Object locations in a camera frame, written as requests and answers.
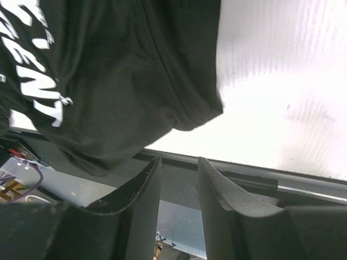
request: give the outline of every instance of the clothing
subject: clothing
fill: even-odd
[[[219,1],[0,5],[0,135],[19,111],[72,164],[104,176],[172,128],[222,113]]]

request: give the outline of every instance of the dark mark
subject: dark mark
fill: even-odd
[[[325,119],[327,119],[327,120],[329,120],[329,121],[331,121],[331,122],[335,122],[335,119],[332,118],[331,116],[328,116],[328,115],[326,115],[326,114],[323,114],[323,116],[324,116]]]

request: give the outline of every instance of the white plastic sheet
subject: white plastic sheet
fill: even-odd
[[[225,113],[148,148],[347,179],[345,0],[222,0]]]

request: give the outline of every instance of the black surface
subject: black surface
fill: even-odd
[[[0,167],[3,166],[3,164],[7,162],[10,157],[10,153],[5,148],[0,146]]]
[[[275,179],[264,178],[260,176],[244,175],[227,171],[220,171],[220,173],[222,173],[222,175],[224,175],[237,185],[252,189],[252,191],[249,192],[258,193],[262,190],[277,191],[278,188],[278,181]]]
[[[161,160],[88,209],[68,203],[0,205],[1,259],[152,260]]]
[[[154,150],[148,150],[148,149],[142,150],[139,154],[151,156],[152,158],[160,156],[163,160],[167,159],[171,161],[176,161],[179,165],[195,165],[195,169],[197,169],[198,157],[160,152],[160,151],[154,151]],[[305,178],[310,180],[321,180],[327,183],[347,185],[347,181],[345,180],[326,178],[326,177],[317,176],[317,175],[308,175],[308,174],[303,174],[299,172],[287,172],[287,171],[276,170],[271,168],[262,168],[262,167],[252,166],[252,165],[236,164],[234,162],[226,162],[226,161],[218,161],[218,160],[210,160],[210,159],[209,161],[212,163],[213,166],[215,166],[218,170],[222,172],[228,171],[228,172],[246,174],[250,176],[257,175],[257,176],[272,178],[276,180],[283,180],[283,179],[295,180],[297,178]]]
[[[282,209],[252,196],[206,159],[199,159],[198,171],[208,259],[344,259],[347,206]]]

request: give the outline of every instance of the wire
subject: wire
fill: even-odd
[[[167,240],[165,237],[162,238],[162,236],[160,235],[160,231],[162,231],[162,230],[168,230],[168,231],[171,232],[171,234],[172,234],[172,242],[171,242],[171,244],[167,243],[168,240]],[[160,229],[160,230],[157,232],[157,235],[159,236],[159,240],[156,240],[156,241],[155,241],[155,244],[156,244],[157,246],[160,246],[161,248],[173,248],[173,247],[176,246],[176,244],[174,243],[174,233],[173,233],[170,229]]]
[[[9,151],[10,151],[14,156],[23,158],[23,155],[22,155],[19,151],[14,150],[14,149],[12,149],[12,148],[10,148]]]
[[[29,190],[24,192],[22,195],[18,196],[17,198],[14,198],[13,200],[11,200],[9,202],[16,202],[17,200],[20,200],[20,199],[24,198],[25,196],[29,195],[32,191],[35,191],[40,186],[41,182],[43,181],[43,174],[36,164],[28,162],[28,163],[26,163],[26,165],[28,167],[34,169],[38,173],[40,178],[39,178],[38,182],[33,187],[31,187]]]
[[[29,202],[28,199],[30,199],[30,198],[35,198],[35,199],[42,200],[43,202],[50,203],[49,200],[46,200],[46,199],[44,199],[44,198],[42,198],[42,197],[40,197],[40,196],[37,196],[37,195],[27,195],[27,196],[25,197],[25,202]]]

